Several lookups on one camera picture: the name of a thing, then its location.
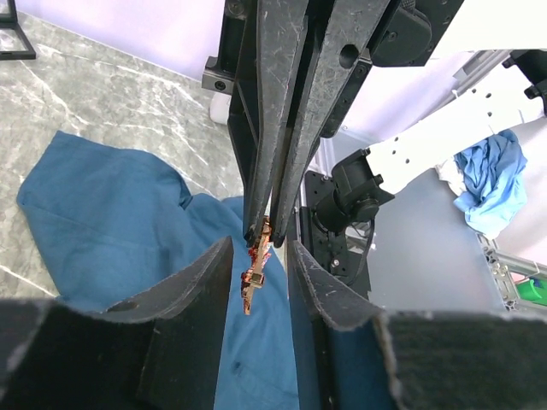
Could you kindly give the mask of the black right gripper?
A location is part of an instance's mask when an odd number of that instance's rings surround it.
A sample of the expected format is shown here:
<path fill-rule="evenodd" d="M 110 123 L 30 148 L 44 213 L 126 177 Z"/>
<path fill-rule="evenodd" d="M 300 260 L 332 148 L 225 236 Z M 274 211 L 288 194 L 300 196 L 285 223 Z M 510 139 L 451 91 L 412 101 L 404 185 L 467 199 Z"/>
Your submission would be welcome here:
<path fill-rule="evenodd" d="M 228 1 L 204 88 L 231 96 L 228 130 L 244 184 L 244 238 L 264 216 L 279 247 L 307 166 L 338 131 L 371 67 L 387 1 Z"/>

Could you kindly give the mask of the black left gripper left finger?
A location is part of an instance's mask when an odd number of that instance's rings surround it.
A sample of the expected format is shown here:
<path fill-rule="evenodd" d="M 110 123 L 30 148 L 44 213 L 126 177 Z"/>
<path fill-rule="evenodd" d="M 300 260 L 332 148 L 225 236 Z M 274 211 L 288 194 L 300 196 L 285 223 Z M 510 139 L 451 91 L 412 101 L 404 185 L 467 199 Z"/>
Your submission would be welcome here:
<path fill-rule="evenodd" d="M 212 408 L 232 256 L 232 240 L 222 238 L 103 313 L 2 300 L 2 408 Z"/>

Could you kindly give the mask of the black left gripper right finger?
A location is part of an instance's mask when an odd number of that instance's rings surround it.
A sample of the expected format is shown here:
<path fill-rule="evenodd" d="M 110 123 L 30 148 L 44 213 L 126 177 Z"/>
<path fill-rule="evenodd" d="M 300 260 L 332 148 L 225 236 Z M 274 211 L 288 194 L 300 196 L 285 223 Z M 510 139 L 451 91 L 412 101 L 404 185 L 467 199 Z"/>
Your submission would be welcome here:
<path fill-rule="evenodd" d="M 287 246 L 303 409 L 543 409 L 546 318 L 385 311 Z"/>

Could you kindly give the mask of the orange leaf brooch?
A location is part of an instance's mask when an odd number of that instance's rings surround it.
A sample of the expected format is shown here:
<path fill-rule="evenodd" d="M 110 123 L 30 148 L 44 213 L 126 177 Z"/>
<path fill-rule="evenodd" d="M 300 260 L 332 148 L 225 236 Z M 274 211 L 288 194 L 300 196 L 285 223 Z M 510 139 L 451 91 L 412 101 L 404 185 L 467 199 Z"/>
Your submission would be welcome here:
<path fill-rule="evenodd" d="M 240 294 L 243 300 L 243 311 L 245 315 L 250 315 L 251 304 L 255 290 L 259 290 L 265 283 L 264 267 L 271 256 L 271 240 L 272 227 L 270 219 L 265 216 L 262 224 L 262 233 L 249 249 L 251 258 L 250 268 L 244 271 L 241 275 Z"/>

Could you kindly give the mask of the blue t-shirt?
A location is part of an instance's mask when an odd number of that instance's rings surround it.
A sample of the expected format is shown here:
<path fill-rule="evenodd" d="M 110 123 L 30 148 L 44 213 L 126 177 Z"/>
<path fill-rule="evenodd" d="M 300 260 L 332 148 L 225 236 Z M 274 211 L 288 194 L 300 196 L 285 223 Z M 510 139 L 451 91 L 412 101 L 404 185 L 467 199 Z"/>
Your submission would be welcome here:
<path fill-rule="evenodd" d="M 243 200 L 192 194 L 158 157 L 57 132 L 17 203 L 61 300 L 101 312 L 188 267 L 231 237 L 232 284 L 215 394 L 218 409 L 296 409 L 287 275 L 276 256 L 250 314 L 240 295 L 250 257 Z"/>

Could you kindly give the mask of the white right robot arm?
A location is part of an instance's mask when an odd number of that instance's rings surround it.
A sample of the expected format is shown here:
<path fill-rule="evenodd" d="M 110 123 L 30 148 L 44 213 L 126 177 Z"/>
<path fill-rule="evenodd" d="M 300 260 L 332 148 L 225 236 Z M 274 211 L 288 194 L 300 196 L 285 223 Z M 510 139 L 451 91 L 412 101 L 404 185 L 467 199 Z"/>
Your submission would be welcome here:
<path fill-rule="evenodd" d="M 247 245 L 280 246 L 304 174 L 339 129 L 374 66 L 422 66 L 458 1 L 228 1 L 203 87 L 227 94 L 227 126 L 244 183 Z M 315 210 L 323 231 L 372 219 L 410 181 L 450 155 L 546 111 L 542 50 L 516 50 L 500 85 L 481 80 L 454 102 L 334 169 Z"/>

